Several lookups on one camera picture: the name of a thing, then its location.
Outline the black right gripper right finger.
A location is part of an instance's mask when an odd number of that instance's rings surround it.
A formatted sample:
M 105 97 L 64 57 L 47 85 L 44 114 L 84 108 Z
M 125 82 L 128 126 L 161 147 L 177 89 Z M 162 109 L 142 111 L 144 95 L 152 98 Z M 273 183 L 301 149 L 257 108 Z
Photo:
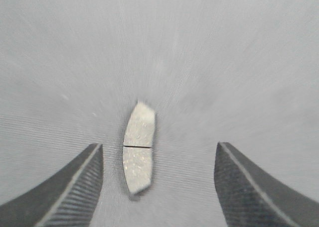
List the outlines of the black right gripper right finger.
M 229 142 L 216 148 L 214 185 L 229 227 L 317 227 L 319 204 L 272 177 Z

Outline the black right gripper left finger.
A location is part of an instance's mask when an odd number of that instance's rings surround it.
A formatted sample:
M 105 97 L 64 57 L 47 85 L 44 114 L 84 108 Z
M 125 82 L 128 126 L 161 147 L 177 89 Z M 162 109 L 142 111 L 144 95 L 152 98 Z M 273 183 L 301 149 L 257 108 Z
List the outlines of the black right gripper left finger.
M 93 143 L 50 178 L 0 207 L 2 227 L 87 227 L 103 185 L 103 146 Z

